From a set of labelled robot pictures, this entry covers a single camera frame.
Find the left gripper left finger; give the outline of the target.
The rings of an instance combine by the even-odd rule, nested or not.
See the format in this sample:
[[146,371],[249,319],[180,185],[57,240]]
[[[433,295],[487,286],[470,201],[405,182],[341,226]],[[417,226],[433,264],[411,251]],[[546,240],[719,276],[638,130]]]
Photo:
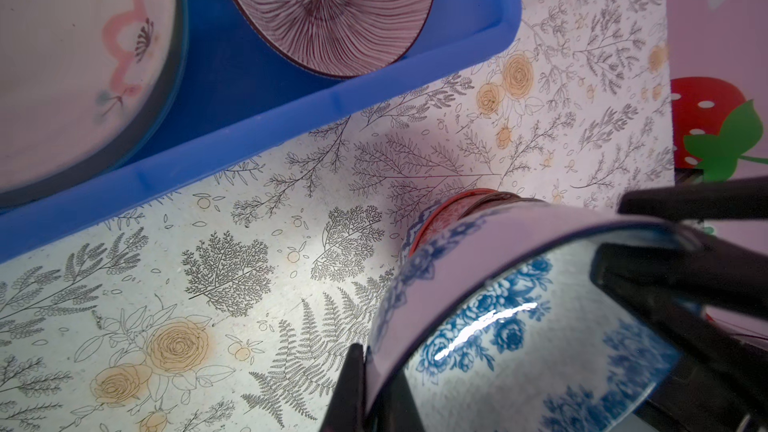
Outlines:
[[364,347],[354,343],[347,350],[320,431],[362,431],[365,419],[365,392]]

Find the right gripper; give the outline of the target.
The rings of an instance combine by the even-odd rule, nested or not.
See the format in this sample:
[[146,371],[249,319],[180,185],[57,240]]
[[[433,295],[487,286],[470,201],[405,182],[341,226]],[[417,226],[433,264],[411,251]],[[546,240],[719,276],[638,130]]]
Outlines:
[[[713,237],[693,250],[604,244],[590,278],[733,393],[766,395],[765,255]],[[704,311],[701,318],[695,305],[732,311]],[[680,359],[635,415],[658,431],[767,429],[689,358]]]

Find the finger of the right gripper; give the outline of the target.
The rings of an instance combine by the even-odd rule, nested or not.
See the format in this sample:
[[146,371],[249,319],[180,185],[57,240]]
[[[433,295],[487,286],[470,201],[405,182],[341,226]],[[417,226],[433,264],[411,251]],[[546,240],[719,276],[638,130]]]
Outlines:
[[635,190],[622,196],[618,213],[673,222],[766,219],[767,178]]

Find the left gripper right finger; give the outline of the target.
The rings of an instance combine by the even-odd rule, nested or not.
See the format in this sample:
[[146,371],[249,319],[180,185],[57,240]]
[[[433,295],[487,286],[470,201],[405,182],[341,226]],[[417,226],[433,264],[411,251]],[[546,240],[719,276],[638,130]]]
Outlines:
[[382,389],[365,423],[366,431],[424,432],[405,371],[395,374]]

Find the blue white porcelain bowl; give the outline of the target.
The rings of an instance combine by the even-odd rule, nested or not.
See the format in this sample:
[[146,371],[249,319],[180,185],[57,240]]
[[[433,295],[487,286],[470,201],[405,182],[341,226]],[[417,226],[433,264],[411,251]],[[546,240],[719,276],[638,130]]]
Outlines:
[[598,249],[682,251],[658,219],[522,201],[407,257],[373,321],[366,413],[398,395],[424,431],[608,431],[679,353],[590,278]]

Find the red bowl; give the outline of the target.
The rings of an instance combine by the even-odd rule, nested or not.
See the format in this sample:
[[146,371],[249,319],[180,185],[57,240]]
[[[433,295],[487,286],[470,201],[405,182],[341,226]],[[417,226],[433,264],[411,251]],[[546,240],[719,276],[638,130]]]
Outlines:
[[522,197],[512,192],[498,191],[489,188],[475,188],[453,195],[443,202],[432,213],[417,236],[409,256],[424,243],[450,227],[455,222],[472,214],[516,202],[540,202],[540,199]]

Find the clear purple glass bowl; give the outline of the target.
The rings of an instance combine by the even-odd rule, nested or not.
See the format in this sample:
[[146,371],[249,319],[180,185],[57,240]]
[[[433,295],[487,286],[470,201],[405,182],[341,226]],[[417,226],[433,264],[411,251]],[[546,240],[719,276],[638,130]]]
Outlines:
[[276,52],[338,79],[380,70],[421,34],[434,0],[233,0]]

